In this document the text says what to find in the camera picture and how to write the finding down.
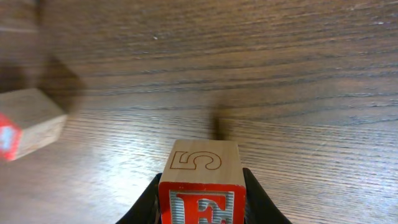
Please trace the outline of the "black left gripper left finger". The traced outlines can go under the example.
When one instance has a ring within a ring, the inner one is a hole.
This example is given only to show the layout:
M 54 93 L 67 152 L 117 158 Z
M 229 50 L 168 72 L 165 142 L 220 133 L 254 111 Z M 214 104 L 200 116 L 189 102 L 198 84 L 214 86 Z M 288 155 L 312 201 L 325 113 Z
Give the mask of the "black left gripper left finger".
M 145 191 L 116 224 L 161 224 L 159 181 L 162 174 L 152 179 Z

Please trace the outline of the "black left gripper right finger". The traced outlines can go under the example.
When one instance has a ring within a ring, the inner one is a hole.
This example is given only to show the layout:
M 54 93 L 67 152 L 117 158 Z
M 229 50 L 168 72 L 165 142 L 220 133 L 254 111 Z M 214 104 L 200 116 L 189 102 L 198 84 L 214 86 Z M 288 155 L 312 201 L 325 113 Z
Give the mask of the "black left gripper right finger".
M 245 224 L 292 224 L 276 207 L 248 168 L 243 168 L 246 183 Z

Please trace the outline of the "red E block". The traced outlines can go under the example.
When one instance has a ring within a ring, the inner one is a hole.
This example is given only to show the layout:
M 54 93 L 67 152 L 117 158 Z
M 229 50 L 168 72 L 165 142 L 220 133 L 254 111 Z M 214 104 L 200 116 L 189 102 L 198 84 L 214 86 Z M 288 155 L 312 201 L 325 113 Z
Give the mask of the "red E block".
M 246 184 L 234 141 L 177 140 L 159 181 L 162 223 L 244 223 Z

